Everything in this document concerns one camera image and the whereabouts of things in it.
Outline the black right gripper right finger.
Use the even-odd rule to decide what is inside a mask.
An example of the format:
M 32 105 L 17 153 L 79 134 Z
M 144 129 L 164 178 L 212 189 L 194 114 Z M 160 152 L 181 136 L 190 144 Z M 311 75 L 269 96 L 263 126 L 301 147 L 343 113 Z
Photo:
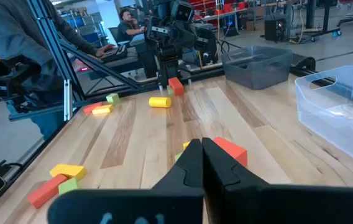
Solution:
M 216 224 L 353 224 L 353 187 L 270 184 L 202 139 L 206 206 Z

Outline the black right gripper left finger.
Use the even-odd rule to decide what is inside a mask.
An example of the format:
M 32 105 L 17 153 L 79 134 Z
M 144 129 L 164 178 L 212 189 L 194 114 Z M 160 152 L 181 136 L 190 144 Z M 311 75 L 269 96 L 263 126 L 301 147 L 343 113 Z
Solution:
M 151 189 L 72 190 L 49 207 L 48 224 L 202 224 L 203 147 L 192 139 Z

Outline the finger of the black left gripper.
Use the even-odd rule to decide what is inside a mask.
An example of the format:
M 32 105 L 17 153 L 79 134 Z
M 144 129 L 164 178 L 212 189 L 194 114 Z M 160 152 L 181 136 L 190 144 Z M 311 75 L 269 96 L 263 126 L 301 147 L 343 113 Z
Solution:
M 178 59 L 178 49 L 174 46 L 172 32 L 166 30 L 160 38 L 160 58 L 162 61 L 173 61 Z
M 196 35 L 188 30 L 178 32 L 178 56 L 183 57 L 183 49 L 192 49 L 196 41 Z

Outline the red rectangular wooden block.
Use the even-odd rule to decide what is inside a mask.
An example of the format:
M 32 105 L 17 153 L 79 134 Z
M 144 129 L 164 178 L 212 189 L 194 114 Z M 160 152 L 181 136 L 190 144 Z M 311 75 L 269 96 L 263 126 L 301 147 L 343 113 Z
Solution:
M 102 102 L 98 102 L 98 103 L 93 103 L 91 105 L 87 105 L 83 108 L 83 111 L 85 114 L 90 114 L 96 107 L 102 106 L 103 103 Z
M 169 78 L 168 85 L 171 87 L 176 96 L 184 94 L 183 85 L 177 77 Z
M 27 199 L 34 208 L 40 208 L 43 204 L 49 201 L 52 197 L 58 194 L 58 186 L 68 180 L 68 177 L 63 174 L 58 174 L 37 190 L 28 195 Z

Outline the yellow wooden cylinder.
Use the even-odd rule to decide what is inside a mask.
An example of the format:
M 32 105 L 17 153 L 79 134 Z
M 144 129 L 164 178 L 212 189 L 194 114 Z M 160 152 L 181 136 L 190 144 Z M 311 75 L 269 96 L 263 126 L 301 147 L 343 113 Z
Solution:
M 149 105 L 153 108 L 169 108 L 172 105 L 172 99 L 169 97 L 150 97 Z

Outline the red thick wooden block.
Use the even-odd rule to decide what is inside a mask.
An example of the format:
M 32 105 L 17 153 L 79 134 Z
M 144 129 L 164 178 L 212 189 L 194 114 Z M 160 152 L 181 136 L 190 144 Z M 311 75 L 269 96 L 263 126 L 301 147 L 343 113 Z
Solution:
M 226 151 L 231 157 L 233 157 L 238 163 L 240 163 L 245 168 L 248 168 L 248 153 L 243 148 L 230 142 L 224 138 L 216 137 L 213 141 Z

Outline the yellow rectangular wooden block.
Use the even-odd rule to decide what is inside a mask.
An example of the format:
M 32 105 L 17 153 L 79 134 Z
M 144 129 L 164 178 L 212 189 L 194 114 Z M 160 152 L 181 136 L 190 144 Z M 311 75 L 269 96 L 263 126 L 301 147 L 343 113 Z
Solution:
M 58 174 L 67 176 L 68 178 L 75 177 L 77 180 L 81 180 L 87 173 L 84 166 L 76 166 L 69 164 L 58 164 L 51 171 L 50 175 L 55 177 Z
M 114 105 L 102 105 L 102 106 L 97 106 L 92 110 L 92 113 L 94 115 L 99 115 L 99 114 L 108 114 L 114 109 Z

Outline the person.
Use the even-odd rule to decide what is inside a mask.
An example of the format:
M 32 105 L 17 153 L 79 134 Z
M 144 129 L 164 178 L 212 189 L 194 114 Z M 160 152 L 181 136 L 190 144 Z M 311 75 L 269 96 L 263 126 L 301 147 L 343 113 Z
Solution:
M 117 27 L 117 42 L 131 41 L 133 36 L 145 31 L 145 26 L 140 26 L 138 20 L 132 17 L 128 9 L 122 9 L 119 17 L 121 21 Z
M 85 54 L 96 57 L 98 48 L 82 38 L 58 14 L 50 0 L 41 1 L 47 8 L 56 30 Z M 25 59 L 40 65 L 40 74 L 32 75 L 22 84 L 41 93 L 40 98 L 46 103 L 63 102 L 63 78 L 58 74 L 57 64 L 27 0 L 0 0 L 0 59 L 7 63 L 12 62 L 11 65 Z M 44 140 L 51 137 L 64 122 L 61 111 L 34 116 L 31 120 L 39 127 Z

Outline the dark grey side desk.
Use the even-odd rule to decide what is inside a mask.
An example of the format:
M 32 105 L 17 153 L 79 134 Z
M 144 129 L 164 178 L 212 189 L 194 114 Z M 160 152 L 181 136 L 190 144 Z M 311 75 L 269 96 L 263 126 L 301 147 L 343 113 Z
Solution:
M 157 63 L 154 53 L 151 50 L 144 50 L 140 46 L 128 48 L 127 57 L 125 58 L 103 64 L 118 73 L 130 72 L 143 68 L 147 78 L 156 77 L 157 73 Z M 92 69 L 78 59 L 72 63 L 72 66 L 76 72 L 80 72 L 83 68 L 87 68 L 91 80 L 107 77 L 103 72 L 92 71 Z

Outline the red tool cabinet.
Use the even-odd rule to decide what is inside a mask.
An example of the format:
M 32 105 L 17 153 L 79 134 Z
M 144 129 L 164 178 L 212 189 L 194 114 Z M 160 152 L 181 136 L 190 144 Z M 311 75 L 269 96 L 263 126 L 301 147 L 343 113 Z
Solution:
M 200 16 L 213 16 L 248 8 L 246 0 L 188 0 Z

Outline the black keyboard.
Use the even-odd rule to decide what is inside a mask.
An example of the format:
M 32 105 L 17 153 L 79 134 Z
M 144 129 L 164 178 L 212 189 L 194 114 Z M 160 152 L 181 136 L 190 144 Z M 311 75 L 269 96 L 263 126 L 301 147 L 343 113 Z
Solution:
M 104 63 L 112 62 L 115 60 L 124 59 L 127 57 L 127 47 L 126 45 L 119 45 L 116 48 L 108 50 L 101 57 L 101 61 Z

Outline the dark grey plastic bin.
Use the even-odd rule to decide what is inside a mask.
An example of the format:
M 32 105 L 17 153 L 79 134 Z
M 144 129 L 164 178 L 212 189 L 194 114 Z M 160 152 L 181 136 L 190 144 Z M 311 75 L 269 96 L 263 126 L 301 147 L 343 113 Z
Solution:
M 293 52 L 253 45 L 221 55 L 225 77 L 252 90 L 288 80 Z

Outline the metal storage shelf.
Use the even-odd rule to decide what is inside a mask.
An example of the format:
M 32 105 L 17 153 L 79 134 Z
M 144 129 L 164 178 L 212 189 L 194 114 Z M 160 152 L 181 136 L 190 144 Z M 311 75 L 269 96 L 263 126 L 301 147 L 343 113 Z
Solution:
M 85 7 L 73 7 L 61 11 L 61 16 L 87 42 L 97 47 L 103 47 L 108 43 L 100 13 L 89 13 Z

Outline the black equipment case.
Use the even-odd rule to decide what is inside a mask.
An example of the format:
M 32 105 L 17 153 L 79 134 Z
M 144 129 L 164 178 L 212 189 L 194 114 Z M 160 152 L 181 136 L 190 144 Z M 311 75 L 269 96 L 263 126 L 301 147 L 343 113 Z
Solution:
M 280 42 L 286 40 L 287 20 L 285 16 L 267 16 L 264 20 L 265 40 Z

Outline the clear plastic bin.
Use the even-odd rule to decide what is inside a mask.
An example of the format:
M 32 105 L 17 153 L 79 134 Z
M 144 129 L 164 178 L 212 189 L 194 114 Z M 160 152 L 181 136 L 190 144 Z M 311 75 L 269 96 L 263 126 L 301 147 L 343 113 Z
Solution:
M 295 80 L 301 124 L 353 157 L 353 65 Z

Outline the silver frame bracket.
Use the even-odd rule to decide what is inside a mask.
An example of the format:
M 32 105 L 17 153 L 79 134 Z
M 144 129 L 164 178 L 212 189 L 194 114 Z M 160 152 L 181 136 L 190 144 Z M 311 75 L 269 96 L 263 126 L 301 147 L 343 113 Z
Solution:
M 63 90 L 63 117 L 64 121 L 69 121 L 73 114 L 72 85 L 70 80 L 64 80 Z

